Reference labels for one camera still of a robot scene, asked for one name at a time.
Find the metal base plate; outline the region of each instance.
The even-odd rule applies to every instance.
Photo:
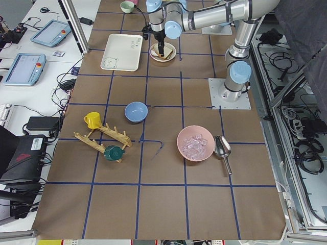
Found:
[[[213,109],[234,109],[234,110],[251,110],[250,100],[247,93],[241,94],[241,97],[235,102],[227,102],[218,95],[218,88],[225,82],[224,78],[209,78],[209,89],[211,105]]]
[[[216,24],[210,27],[203,27],[202,34],[210,34],[210,35],[232,35],[231,26],[228,24],[226,26],[221,26]]]

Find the yellow mug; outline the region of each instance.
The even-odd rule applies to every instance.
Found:
[[[84,117],[84,121],[90,129],[98,129],[102,126],[99,112],[90,112]]]

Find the metal scoop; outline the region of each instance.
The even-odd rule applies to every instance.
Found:
[[[215,137],[215,153],[218,158],[223,158],[228,174],[231,175],[231,169],[228,162],[228,156],[231,153],[230,145],[224,136],[216,136]]]

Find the white tray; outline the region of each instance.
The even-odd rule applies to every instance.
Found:
[[[142,47],[142,36],[109,35],[100,67],[104,70],[136,71]]]

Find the scissors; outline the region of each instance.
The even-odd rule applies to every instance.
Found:
[[[40,9],[40,12],[41,13],[54,13],[54,14],[59,14],[59,13],[56,13],[56,12],[51,12],[50,9],[48,9],[47,7],[43,7]]]

